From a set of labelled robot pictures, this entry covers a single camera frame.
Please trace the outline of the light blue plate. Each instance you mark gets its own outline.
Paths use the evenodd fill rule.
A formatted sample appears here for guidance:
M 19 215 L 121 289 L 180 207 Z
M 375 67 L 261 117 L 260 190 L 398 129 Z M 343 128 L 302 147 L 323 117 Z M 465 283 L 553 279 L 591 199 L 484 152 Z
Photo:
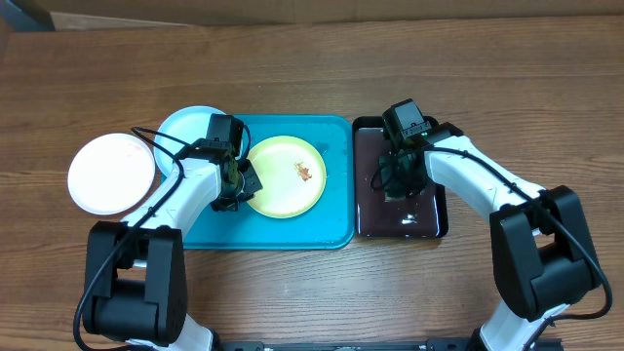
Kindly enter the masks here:
M 223 111 L 205 105 L 184 107 L 170 115 L 159 127 L 158 132 L 185 141 L 189 144 L 198 138 L 206 137 L 213 114 L 225 114 Z M 173 155 L 183 146 L 182 143 L 157 135 L 154 141 Z M 154 146 L 155 162 L 163 176 L 169 176 L 174 161 L 161 149 Z

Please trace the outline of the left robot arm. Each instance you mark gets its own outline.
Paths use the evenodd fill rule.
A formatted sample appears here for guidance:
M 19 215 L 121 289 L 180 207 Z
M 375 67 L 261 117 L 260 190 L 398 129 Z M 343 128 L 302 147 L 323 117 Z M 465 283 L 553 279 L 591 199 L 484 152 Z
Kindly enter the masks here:
M 165 133 L 132 131 L 173 166 L 137 210 L 92 227 L 74 342 L 87 349 L 81 333 L 88 332 L 116 341 L 119 350 L 215 350 L 215 333 L 188 313 L 183 239 L 205 208 L 236 212 L 261 190 L 248 158 L 250 129 L 214 114 L 194 141 L 177 138 L 176 152 L 162 145 Z

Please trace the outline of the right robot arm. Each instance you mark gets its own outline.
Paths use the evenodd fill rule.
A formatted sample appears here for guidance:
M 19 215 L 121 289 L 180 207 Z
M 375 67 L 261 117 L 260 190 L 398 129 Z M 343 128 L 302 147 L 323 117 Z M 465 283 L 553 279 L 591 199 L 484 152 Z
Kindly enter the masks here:
M 540 350 L 544 331 L 558 321 L 599 319 L 613 292 L 600 267 L 579 197 L 570 188 L 546 189 L 491 160 L 459 128 L 424 116 L 412 99 L 381 116 L 391 144 L 370 186 L 414 195 L 430 183 L 451 190 L 488 222 L 493 277 L 501 301 L 459 350 Z M 567 313 L 590 291 L 604 290 L 597 312 Z

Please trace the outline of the yellow plate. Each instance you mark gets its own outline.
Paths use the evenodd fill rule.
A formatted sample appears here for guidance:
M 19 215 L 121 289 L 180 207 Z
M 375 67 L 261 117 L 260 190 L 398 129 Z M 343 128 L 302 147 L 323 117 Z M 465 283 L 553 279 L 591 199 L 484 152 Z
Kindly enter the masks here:
M 249 205 L 262 215 L 279 219 L 302 215 L 325 190 L 325 161 L 312 144 L 301 138 L 267 138 L 251 149 L 249 160 L 262 184 Z

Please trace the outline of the white pink plate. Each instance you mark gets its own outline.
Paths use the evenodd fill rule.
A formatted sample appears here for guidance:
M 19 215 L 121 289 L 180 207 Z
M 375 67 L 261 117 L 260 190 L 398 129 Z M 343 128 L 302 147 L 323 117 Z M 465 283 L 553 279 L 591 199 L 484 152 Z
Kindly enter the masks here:
M 107 134 L 85 144 L 67 173 L 73 202 L 93 215 L 115 215 L 133 207 L 150 189 L 155 161 L 146 144 L 128 134 Z

